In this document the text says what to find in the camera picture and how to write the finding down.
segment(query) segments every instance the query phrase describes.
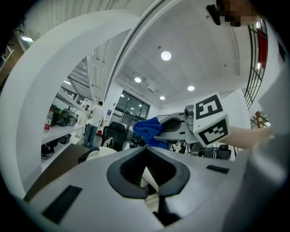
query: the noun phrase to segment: jeans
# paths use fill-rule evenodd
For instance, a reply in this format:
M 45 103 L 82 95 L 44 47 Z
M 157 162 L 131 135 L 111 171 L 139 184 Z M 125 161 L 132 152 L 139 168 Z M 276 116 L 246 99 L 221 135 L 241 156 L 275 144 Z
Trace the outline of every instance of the jeans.
M 97 127 L 92 126 L 91 124 L 88 123 L 87 130 L 85 133 L 84 146 L 88 146 L 88 147 L 94 146 L 94 139 L 96 136 L 97 129 L 98 129 Z

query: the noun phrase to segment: ceiling panel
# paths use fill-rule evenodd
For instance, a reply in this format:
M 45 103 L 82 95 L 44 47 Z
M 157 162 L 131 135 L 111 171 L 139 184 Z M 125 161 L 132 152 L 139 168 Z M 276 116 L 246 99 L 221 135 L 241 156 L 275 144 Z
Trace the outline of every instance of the ceiling panel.
M 160 105 L 246 87 L 251 51 L 243 47 L 249 45 L 248 32 L 238 29 L 234 41 L 235 30 L 217 26 L 207 18 L 206 5 L 214 2 L 184 0 L 166 12 L 140 38 L 118 78 Z M 234 43 L 244 60 L 239 59 Z M 171 52 L 169 61 L 160 57 L 165 50 Z M 136 75 L 142 75 L 141 84 L 134 82 Z M 159 86 L 158 91 L 148 92 L 149 80 Z M 188 91 L 189 85 L 196 89 Z

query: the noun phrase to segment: black slot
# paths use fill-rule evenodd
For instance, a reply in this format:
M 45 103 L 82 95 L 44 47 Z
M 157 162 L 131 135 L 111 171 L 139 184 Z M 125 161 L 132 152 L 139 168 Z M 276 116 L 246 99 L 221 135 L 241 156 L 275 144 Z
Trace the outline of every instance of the black slot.
M 224 173 L 224 174 L 227 174 L 230 170 L 230 169 L 215 166 L 215 165 L 209 165 L 209 166 L 207 166 L 207 169 L 212 170 L 212 171 L 216 171 L 216 172 L 220 172 L 220 173 Z
M 140 182 L 146 166 L 160 186 L 161 197 L 179 194 L 190 177 L 189 169 L 181 162 L 151 148 L 143 148 L 112 163 L 107 170 L 107 180 L 123 197 L 145 199 L 147 194 Z
M 69 210 L 82 188 L 69 185 L 42 213 L 52 222 L 59 224 L 66 212 Z
M 174 132 L 181 127 L 181 121 L 178 118 L 173 118 L 162 124 L 163 132 Z

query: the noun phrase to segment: shelf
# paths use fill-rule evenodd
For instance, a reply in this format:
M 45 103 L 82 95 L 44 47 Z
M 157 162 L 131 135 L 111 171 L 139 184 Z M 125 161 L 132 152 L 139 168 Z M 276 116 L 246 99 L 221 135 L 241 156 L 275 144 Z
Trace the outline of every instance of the shelf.
M 41 159 L 41 171 L 44 172 L 44 170 L 47 169 L 47 167 L 62 153 L 70 144 L 72 144 L 72 141 L 70 140 L 67 144 L 61 144 L 58 143 L 56 147 L 54 147 L 54 153 L 51 157 L 48 159 Z
M 58 93 L 55 96 L 62 102 L 68 104 L 69 106 L 76 108 L 78 110 L 84 111 L 84 108 L 82 108 L 79 104 L 77 104 L 68 94 L 63 90 L 63 88 L 60 88 Z
M 59 126 L 59 125 L 52 126 L 49 129 L 48 133 L 43 132 L 41 145 L 48 143 L 52 140 L 55 140 L 61 136 L 70 134 L 73 131 L 80 130 L 82 128 L 83 128 L 83 126 L 79 126 L 78 124 L 76 124 L 74 126 Z

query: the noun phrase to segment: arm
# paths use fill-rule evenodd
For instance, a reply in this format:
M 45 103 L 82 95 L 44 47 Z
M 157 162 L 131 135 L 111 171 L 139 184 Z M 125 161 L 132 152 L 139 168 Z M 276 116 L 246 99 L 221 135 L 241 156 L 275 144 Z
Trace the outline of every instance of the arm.
M 88 116 L 88 119 L 91 119 L 91 118 L 93 118 L 93 116 L 92 116 L 92 111 L 90 112 L 90 114 L 89 114 L 89 116 Z
M 271 128 L 243 129 L 231 126 L 230 131 L 231 134 L 221 142 L 242 149 L 250 149 L 257 142 L 273 135 Z

